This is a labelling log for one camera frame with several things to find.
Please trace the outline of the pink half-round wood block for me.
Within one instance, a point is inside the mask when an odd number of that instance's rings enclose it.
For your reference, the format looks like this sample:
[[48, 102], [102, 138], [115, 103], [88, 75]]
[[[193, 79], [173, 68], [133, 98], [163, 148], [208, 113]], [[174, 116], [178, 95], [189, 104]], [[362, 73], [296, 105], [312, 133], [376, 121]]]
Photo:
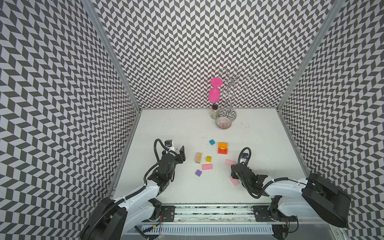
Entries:
[[231, 161], [231, 160], [226, 160], [226, 161], [225, 161], [225, 164], [226, 164], [227, 166], [233, 166], [233, 165], [236, 165], [237, 162], [235, 162], [235, 161]]

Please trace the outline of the striped ceramic bowl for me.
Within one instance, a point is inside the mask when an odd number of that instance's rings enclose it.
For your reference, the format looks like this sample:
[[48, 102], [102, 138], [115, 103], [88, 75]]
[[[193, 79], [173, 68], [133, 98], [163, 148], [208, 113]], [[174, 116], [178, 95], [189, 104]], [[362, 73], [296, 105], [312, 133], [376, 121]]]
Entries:
[[218, 117], [215, 123], [220, 130], [227, 130], [232, 126], [232, 121], [228, 117]]

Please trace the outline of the left corner metal post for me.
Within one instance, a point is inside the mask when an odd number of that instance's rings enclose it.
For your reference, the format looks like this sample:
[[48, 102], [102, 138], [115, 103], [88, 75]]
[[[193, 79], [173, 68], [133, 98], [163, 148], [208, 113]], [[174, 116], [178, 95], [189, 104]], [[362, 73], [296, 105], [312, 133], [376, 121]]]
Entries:
[[122, 83], [122, 85], [124, 86], [128, 96], [130, 97], [132, 103], [133, 103], [133, 106], [135, 108], [136, 111], [140, 112], [141, 111], [141, 108], [139, 107], [139, 104], [134, 96], [134, 93], [131, 89], [131, 86], [129, 84], [129, 81], [126, 77], [126, 74], [117, 58], [117, 55], [113, 49], [113, 46], [111, 44], [111, 41], [110, 39], [108, 38], [107, 34], [106, 34], [106, 31], [100, 21], [100, 18], [97, 14], [97, 11], [95, 10], [94, 8], [94, 4], [93, 4], [93, 1], [89, 1], [89, 0], [84, 0], [82, 1], [83, 3], [83, 6], [85, 8], [85, 11], [87, 12], [88, 16], [89, 16], [89, 19], [90, 21], [92, 22], [104, 48], [105, 48], [105, 51], [106, 53], [108, 54], [113, 66], [115, 67], [115, 70], [120, 78], [120, 81]]

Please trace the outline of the purple wood cube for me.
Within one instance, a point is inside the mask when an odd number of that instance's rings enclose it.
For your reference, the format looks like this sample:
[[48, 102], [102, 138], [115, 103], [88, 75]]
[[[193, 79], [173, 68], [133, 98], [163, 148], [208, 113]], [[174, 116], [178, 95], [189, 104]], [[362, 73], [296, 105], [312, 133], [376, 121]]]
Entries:
[[197, 170], [196, 172], [195, 172], [195, 174], [198, 176], [198, 177], [200, 177], [201, 175], [202, 175], [202, 171], [201, 170]]

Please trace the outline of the red arch wood block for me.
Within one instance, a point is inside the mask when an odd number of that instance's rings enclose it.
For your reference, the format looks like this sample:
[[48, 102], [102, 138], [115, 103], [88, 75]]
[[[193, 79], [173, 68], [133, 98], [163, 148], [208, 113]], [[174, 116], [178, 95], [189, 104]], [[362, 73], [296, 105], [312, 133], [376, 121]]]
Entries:
[[228, 154], [228, 149], [218, 149], [218, 154], [227, 155]]

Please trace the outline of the glass spice jar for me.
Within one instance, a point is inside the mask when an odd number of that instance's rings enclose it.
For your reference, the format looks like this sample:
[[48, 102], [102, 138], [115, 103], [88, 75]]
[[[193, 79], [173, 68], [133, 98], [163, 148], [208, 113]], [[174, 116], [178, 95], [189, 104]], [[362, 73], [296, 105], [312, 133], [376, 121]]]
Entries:
[[219, 116], [219, 113], [220, 113], [220, 110], [219, 110], [218, 104], [213, 103], [211, 108], [211, 118], [213, 120], [216, 120]]

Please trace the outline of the pink lamp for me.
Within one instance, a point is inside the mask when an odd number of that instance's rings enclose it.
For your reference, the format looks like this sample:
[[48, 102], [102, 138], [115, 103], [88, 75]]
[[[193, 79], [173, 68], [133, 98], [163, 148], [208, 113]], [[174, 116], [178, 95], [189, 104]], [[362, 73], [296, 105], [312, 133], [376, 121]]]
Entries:
[[223, 85], [223, 80], [220, 78], [213, 78], [211, 80], [211, 90], [209, 92], [209, 101], [211, 103], [218, 103], [221, 96], [220, 87]]

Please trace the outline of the right corner metal post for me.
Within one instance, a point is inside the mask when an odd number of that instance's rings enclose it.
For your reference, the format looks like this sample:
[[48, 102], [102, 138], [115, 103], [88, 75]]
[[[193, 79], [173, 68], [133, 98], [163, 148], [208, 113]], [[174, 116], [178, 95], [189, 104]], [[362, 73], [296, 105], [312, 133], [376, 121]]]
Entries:
[[303, 61], [301, 62], [298, 70], [294, 74], [290, 84], [288, 85], [287, 90], [283, 94], [279, 104], [277, 105], [277, 111], [279, 113], [282, 112], [284, 105], [292, 95], [293, 91], [295, 90], [297, 84], [299, 83], [301, 77], [305, 73], [305, 70], [307, 69], [308, 65], [310, 64], [312, 58], [314, 57], [317, 49], [321, 45], [323, 39], [326, 37], [327, 32], [329, 31], [331, 25], [334, 23], [336, 17], [338, 16], [339, 12], [342, 10], [342, 7], [344, 6], [346, 1], [337, 0], [334, 1], [334, 4], [332, 5], [329, 13], [327, 14], [323, 24], [319, 28], [319, 31], [317, 32], [317, 35], [315, 36], [313, 42], [311, 43], [305, 57], [303, 58]]

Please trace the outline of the corner metal post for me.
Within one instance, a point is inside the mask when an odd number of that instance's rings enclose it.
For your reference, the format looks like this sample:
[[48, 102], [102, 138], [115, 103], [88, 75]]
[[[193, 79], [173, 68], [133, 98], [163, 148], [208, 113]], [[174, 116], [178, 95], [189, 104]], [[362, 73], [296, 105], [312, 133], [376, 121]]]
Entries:
[[305, 70], [307, 69], [308, 65], [310, 64], [312, 58], [314, 57], [317, 49], [321, 45], [323, 39], [326, 37], [327, 32], [329, 31], [331, 25], [334, 23], [336, 17], [338, 16], [339, 12], [342, 10], [342, 7], [344, 6], [346, 1], [337, 0], [334, 1], [334, 4], [332, 5], [329, 13], [327, 14], [323, 24], [319, 28], [319, 31], [317, 32], [317, 35], [315, 36], [313, 42], [311, 43], [305, 57], [303, 58], [303, 61], [301, 62], [298, 70], [294, 74], [290, 84], [288, 85], [287, 90], [283, 94], [279, 104], [277, 105], [277, 111], [279, 113], [282, 112], [284, 105], [292, 95], [293, 91], [295, 90], [297, 84], [299, 83], [301, 77], [305, 73]]
[[87, 12], [88, 16], [89, 16], [89, 19], [90, 21], [92, 22], [104, 48], [105, 48], [105, 51], [106, 53], [108, 54], [113, 66], [115, 67], [115, 70], [120, 78], [120, 81], [122, 83], [122, 85], [124, 86], [128, 96], [130, 97], [132, 103], [133, 103], [133, 106], [135, 108], [136, 111], [140, 112], [141, 111], [141, 108], [139, 107], [139, 104], [134, 96], [134, 93], [131, 89], [131, 86], [129, 84], [129, 81], [126, 77], [126, 74], [117, 58], [117, 55], [113, 49], [113, 46], [111, 44], [111, 41], [110, 39], [108, 38], [107, 34], [106, 34], [106, 31], [100, 21], [100, 18], [97, 14], [97, 11], [95, 10], [94, 8], [94, 4], [93, 4], [93, 1], [89, 1], [89, 0], [84, 0], [82, 1], [83, 3], [83, 6], [85, 8], [85, 11]]

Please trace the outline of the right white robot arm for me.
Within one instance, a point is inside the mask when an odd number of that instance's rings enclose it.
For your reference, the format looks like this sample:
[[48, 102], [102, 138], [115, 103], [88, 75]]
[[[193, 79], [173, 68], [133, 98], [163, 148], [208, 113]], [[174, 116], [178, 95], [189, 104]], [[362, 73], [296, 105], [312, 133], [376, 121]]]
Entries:
[[318, 174], [298, 180], [273, 178], [256, 175], [240, 162], [231, 166], [231, 177], [239, 180], [252, 198], [271, 198], [268, 212], [274, 221], [282, 217], [319, 217], [335, 227], [349, 225], [351, 196]]

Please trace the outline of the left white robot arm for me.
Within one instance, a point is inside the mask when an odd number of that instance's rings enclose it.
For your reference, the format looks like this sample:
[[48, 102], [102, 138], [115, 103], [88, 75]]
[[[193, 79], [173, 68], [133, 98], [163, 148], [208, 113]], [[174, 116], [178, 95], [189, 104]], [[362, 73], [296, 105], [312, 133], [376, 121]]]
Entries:
[[161, 218], [162, 203], [156, 199], [174, 180], [176, 165], [186, 160], [185, 147], [176, 153], [163, 147], [162, 157], [144, 175], [144, 184], [117, 199], [104, 198], [80, 233], [81, 240], [119, 240], [143, 221]]

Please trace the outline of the pink rectangular wood block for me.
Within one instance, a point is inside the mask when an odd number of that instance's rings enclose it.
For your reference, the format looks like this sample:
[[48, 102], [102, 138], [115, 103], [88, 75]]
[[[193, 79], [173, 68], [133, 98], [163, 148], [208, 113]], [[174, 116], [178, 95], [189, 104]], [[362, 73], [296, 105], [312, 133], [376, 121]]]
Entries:
[[203, 169], [203, 171], [212, 170], [213, 169], [213, 165], [212, 164], [202, 165], [202, 169]]

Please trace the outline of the metal base rail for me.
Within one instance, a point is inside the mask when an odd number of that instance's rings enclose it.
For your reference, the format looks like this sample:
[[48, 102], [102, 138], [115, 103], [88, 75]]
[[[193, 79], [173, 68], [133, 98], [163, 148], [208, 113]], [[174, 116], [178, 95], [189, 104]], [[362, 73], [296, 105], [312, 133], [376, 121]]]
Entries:
[[163, 218], [143, 222], [138, 228], [147, 236], [273, 235], [298, 233], [306, 227], [325, 227], [319, 217], [280, 217], [273, 220], [267, 204], [175, 204], [164, 206]]

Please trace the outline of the natural wood block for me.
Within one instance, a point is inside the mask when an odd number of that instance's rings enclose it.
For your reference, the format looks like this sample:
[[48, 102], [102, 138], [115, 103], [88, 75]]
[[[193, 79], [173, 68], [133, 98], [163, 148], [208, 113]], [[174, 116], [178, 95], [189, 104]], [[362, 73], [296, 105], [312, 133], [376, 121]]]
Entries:
[[196, 158], [195, 158], [195, 163], [200, 164], [202, 160], [202, 153], [197, 153]]

